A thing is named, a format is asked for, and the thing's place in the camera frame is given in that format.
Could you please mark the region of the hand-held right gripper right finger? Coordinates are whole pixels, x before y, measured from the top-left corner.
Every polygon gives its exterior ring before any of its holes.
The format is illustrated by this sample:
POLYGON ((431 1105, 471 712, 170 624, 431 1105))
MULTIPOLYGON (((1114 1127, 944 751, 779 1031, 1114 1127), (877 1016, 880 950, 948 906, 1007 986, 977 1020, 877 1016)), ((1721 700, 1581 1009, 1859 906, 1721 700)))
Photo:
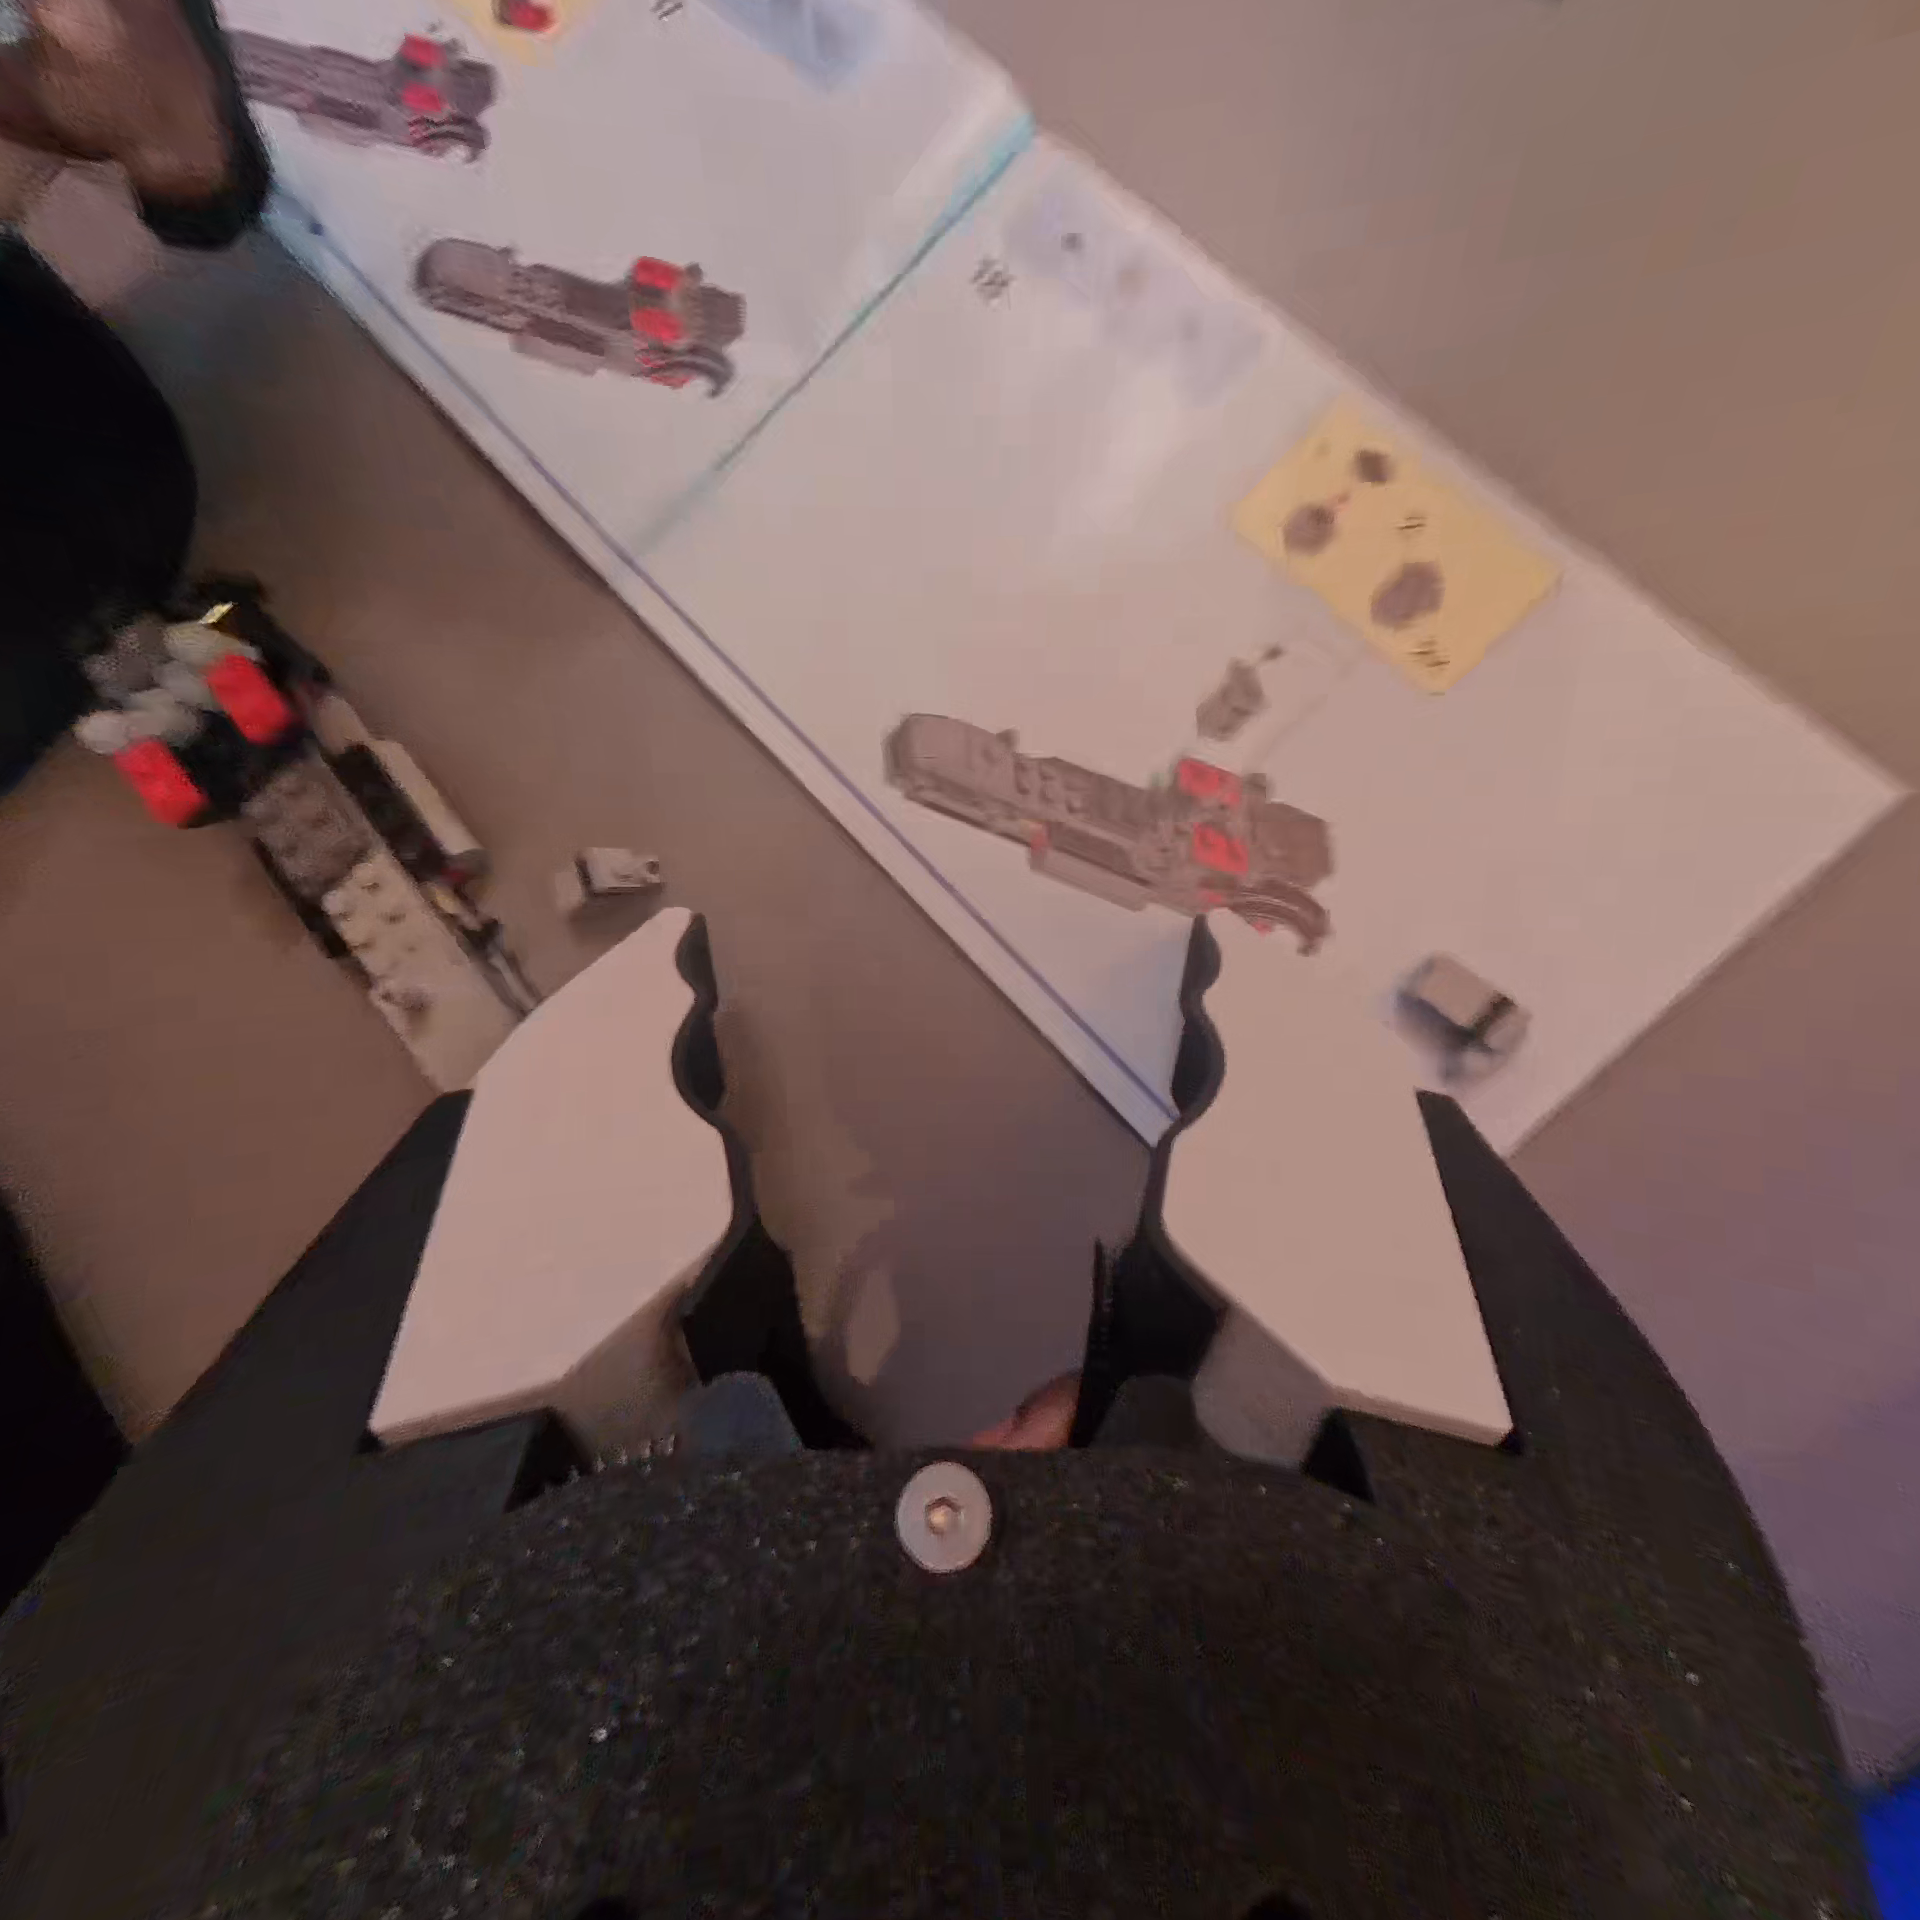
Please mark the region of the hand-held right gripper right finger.
POLYGON ((1200 920, 1189 963, 1154 1211, 1221 1308, 1193 1383, 1202 1431, 1290 1467, 1332 1414, 1498 1449, 1515 1418, 1404 1047, 1239 920, 1200 920))

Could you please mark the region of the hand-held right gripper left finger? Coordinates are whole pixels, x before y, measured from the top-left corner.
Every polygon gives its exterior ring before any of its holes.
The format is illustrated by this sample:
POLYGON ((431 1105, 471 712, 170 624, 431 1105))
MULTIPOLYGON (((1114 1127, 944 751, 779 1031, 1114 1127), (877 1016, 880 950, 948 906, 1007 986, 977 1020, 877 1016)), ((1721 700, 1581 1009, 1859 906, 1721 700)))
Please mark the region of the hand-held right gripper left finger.
POLYGON ((381 1447, 544 1410, 584 1449, 672 1426, 674 1315, 735 1216, 725 1142, 674 1073, 692 930, 655 914, 475 1076, 369 1415, 381 1447))

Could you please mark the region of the small grey clip brick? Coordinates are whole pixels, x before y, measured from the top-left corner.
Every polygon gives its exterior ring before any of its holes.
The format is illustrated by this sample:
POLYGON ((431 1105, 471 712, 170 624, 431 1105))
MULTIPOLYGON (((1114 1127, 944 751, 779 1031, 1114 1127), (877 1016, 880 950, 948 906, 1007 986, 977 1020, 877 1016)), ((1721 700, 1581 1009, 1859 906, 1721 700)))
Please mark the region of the small grey clip brick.
POLYGON ((1404 977, 1396 1006, 1407 1031, 1452 1087, 1498 1073, 1529 1038, 1529 1009, 1444 952, 1404 977))
POLYGON ((551 895, 565 920, 601 906, 659 896, 665 872, 659 858, 633 848, 579 848, 553 878, 551 895))

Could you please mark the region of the grey red toy brick model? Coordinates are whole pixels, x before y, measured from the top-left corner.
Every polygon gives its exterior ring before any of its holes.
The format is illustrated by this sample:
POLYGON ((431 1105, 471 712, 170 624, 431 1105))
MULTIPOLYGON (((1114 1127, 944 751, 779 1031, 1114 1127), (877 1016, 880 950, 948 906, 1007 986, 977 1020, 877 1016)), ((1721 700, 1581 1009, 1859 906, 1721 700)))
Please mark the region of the grey red toy brick model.
POLYGON ((325 958, 440 1087, 458 1088, 540 994, 482 902, 489 852, 380 737, 251 579, 80 644, 71 728, 159 825, 233 825, 325 958))

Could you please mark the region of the person's left hand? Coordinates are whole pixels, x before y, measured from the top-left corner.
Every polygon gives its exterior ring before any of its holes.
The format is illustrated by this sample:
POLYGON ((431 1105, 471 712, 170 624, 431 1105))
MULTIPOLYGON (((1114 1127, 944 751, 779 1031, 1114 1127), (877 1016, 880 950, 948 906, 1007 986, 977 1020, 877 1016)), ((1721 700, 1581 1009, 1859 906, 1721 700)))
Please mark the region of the person's left hand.
POLYGON ((4 4, 4 144, 116 168, 144 199, 204 202, 229 185, 218 64, 185 4, 4 4))

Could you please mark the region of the open instruction booklet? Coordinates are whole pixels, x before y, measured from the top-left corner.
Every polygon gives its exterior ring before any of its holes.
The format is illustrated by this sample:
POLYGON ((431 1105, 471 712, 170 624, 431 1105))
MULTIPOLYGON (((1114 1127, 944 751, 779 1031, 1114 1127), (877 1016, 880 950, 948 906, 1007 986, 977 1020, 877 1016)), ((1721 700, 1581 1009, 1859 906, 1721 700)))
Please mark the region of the open instruction booklet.
POLYGON ((225 4, 272 227, 1143 1138, 1186 924, 1522 1144, 1901 790, 916 4, 225 4))

